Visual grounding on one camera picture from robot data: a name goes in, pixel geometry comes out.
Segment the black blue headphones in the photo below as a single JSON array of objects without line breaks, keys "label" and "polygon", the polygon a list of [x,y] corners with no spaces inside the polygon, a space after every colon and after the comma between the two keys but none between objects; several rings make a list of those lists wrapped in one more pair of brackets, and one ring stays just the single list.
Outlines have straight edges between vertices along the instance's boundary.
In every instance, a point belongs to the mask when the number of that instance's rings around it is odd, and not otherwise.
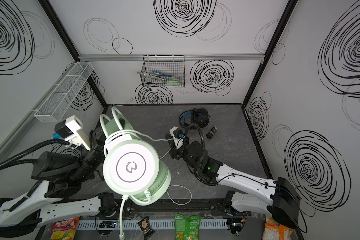
[{"label": "black blue headphones", "polygon": [[184,129],[189,125],[186,122],[186,117],[191,118],[190,124],[196,124],[200,128],[205,128],[210,122],[209,112],[205,108],[193,108],[181,113],[179,115],[179,124]]}]

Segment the mint green headphones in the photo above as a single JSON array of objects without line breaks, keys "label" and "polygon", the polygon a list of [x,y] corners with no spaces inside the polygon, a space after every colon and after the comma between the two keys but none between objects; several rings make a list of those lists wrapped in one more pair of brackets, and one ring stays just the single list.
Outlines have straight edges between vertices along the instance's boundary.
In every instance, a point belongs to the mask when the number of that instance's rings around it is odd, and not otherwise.
[{"label": "mint green headphones", "polygon": [[144,134],[134,130],[117,107],[112,116],[100,115],[106,137],[103,148],[103,176],[108,187],[122,196],[119,211],[119,238],[125,239],[124,207],[128,200],[138,206],[158,201],[171,187],[171,172],[156,149],[142,140]]}]

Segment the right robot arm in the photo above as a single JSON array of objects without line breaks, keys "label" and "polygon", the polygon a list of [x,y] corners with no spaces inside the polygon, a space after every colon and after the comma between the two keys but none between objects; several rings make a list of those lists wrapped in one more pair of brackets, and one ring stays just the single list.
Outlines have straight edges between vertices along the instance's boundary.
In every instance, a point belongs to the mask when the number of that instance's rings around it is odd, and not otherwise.
[{"label": "right robot arm", "polygon": [[188,130],[173,127],[165,135],[171,158],[183,160],[204,185],[233,188],[226,197],[230,209],[270,215],[280,225],[299,229],[301,197],[287,179],[265,179],[235,170],[210,157],[203,138],[190,142],[187,134]]}]

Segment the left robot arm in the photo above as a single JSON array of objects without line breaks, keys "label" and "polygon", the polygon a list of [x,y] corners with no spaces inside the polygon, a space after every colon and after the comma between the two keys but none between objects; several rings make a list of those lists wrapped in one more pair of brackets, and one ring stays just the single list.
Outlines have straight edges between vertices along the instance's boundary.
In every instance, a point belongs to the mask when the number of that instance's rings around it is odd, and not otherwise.
[{"label": "left robot arm", "polygon": [[51,139],[36,144],[0,163],[0,171],[33,164],[32,176],[36,183],[18,198],[0,199],[0,238],[16,238],[33,232],[49,223],[81,217],[108,217],[116,212],[112,193],[103,192],[85,200],[71,200],[88,180],[99,173],[104,162],[104,141],[90,132],[90,148],[73,144],[80,156],[43,152],[38,159],[25,157],[47,145],[68,145],[67,141]]}]

